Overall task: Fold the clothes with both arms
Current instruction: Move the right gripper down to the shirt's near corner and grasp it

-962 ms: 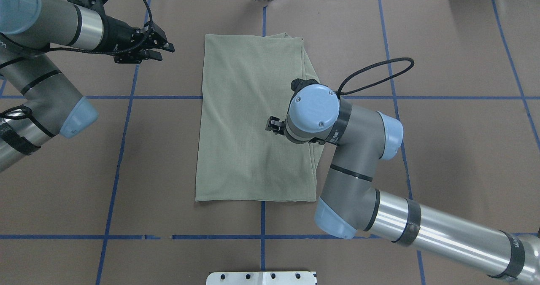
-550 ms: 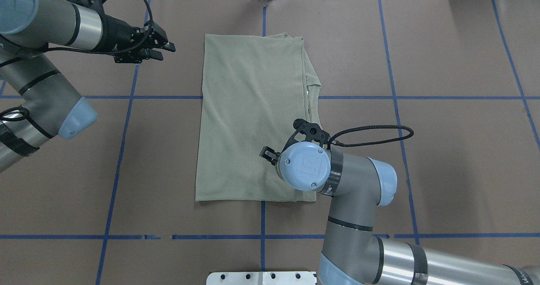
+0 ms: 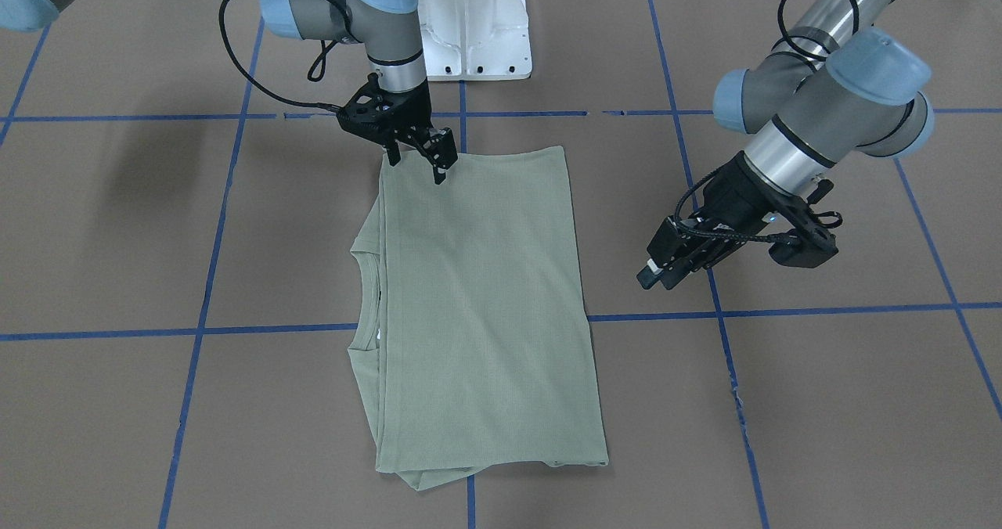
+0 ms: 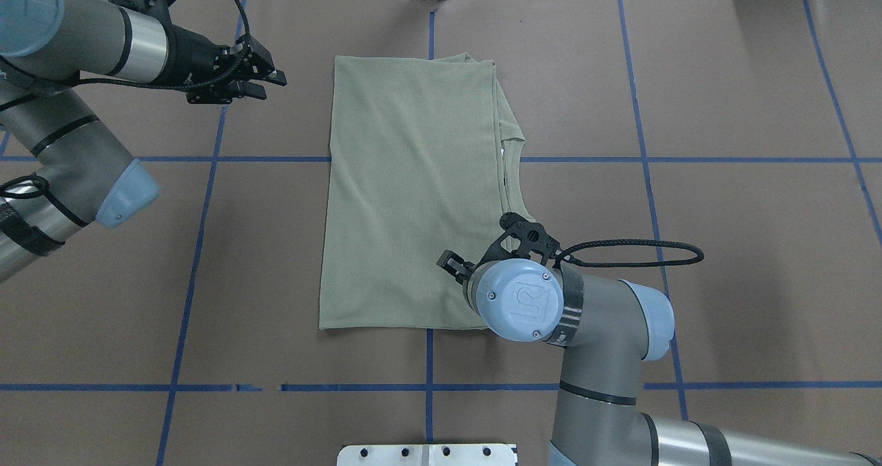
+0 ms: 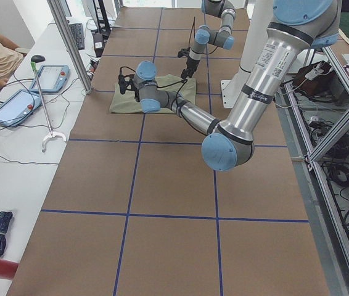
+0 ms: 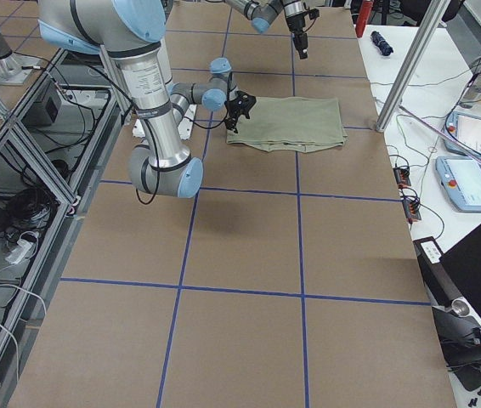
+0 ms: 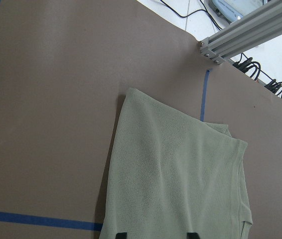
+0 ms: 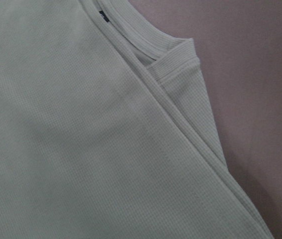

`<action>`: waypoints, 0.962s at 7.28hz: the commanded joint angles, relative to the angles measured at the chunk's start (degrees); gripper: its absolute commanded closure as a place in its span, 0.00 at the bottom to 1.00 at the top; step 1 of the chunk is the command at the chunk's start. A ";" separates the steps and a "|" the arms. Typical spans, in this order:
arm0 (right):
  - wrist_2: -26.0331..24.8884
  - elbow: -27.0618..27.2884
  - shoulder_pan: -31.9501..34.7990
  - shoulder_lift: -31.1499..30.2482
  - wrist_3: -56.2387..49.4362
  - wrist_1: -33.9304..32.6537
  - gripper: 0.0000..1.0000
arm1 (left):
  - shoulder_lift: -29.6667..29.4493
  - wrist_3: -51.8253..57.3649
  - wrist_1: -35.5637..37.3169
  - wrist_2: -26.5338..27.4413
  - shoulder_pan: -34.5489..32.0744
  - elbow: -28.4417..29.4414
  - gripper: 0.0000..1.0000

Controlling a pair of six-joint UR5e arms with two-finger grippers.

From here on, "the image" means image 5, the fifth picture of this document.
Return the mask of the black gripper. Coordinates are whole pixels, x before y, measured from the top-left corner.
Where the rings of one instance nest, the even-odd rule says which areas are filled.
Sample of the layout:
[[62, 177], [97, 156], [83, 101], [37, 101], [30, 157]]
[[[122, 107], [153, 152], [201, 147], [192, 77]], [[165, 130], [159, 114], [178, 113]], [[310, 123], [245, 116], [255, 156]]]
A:
[[187, 57], [186, 68], [182, 70], [181, 78], [186, 79], [187, 77], [192, 78], [197, 70], [200, 60], [195, 60], [190, 56], [191, 48], [182, 48], [178, 52], [178, 58], [183, 56]]
[[134, 93], [134, 98], [136, 102], [140, 101], [138, 88], [134, 84], [135, 74], [124, 75], [122, 71], [118, 75], [118, 85], [120, 88], [120, 94], [124, 95], [127, 91], [132, 91]]

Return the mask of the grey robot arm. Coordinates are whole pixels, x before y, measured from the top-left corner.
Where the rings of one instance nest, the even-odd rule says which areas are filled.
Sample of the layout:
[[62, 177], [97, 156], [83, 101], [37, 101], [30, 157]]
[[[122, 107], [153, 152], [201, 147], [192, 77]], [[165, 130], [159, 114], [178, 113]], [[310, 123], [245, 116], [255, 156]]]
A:
[[253, 130], [299, 53], [334, 44], [339, 35], [340, 1], [257, 1], [243, 55], [248, 77], [229, 83], [235, 102], [225, 120], [200, 109], [179, 91], [166, 91], [155, 79], [156, 66], [141, 62], [130, 75], [119, 74], [121, 93], [132, 91], [144, 113], [166, 108], [205, 135], [202, 157], [216, 171], [228, 171], [253, 155]]
[[187, 57], [186, 68], [181, 78], [192, 78], [205, 54], [208, 44], [230, 50], [234, 44], [232, 28], [236, 19], [236, 11], [231, 1], [202, 1], [201, 10], [204, 14], [221, 19], [219, 30], [212, 30], [208, 25], [201, 25], [194, 35], [193, 44], [178, 52], [178, 57]]

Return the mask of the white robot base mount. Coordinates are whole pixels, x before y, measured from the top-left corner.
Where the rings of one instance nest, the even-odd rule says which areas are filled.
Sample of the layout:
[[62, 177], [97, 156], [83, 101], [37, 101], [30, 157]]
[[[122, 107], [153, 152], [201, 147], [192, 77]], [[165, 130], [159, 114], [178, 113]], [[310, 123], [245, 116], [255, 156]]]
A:
[[231, 109], [236, 103], [243, 85], [249, 78], [268, 40], [266, 29], [272, 16], [273, 0], [255, 1], [238, 72], [231, 80], [221, 81], [221, 94], [224, 108]]

